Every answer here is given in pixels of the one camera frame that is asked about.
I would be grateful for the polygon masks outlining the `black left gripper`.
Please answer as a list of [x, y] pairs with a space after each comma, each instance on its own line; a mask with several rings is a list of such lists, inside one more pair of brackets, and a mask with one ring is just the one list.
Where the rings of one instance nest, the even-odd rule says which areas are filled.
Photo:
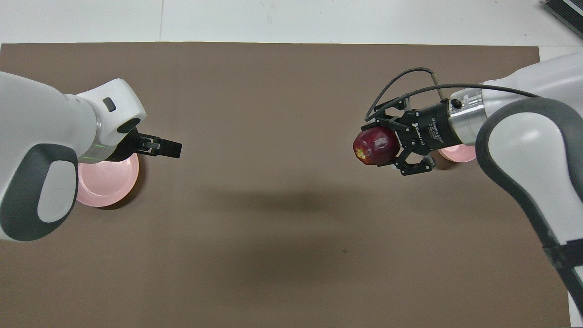
[[116, 146], [113, 153], [107, 158], [108, 162], [121, 162], [132, 156], [142, 145], [142, 154], [148, 156], [164, 156], [179, 159], [181, 157], [182, 145], [175, 141], [166, 140], [151, 135], [141, 137], [136, 128], [133, 128], [121, 142]]

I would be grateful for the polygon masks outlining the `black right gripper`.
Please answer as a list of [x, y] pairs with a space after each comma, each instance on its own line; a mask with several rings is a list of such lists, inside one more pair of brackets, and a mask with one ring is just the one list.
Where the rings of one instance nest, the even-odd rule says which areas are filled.
[[[410, 109], [408, 98], [397, 97], [381, 104], [375, 102], [369, 108], [363, 125], [363, 131], [374, 127], [385, 127], [393, 132], [406, 132], [403, 146], [413, 145], [414, 153], [429, 153], [438, 149], [458, 145], [458, 136], [454, 132], [449, 117], [449, 104], [438, 102], [417, 111]], [[398, 118], [387, 114], [387, 109], [395, 108], [403, 112]], [[433, 156], [426, 155], [418, 163], [408, 163], [408, 155], [399, 155], [393, 165], [402, 176], [425, 174], [435, 168]]]

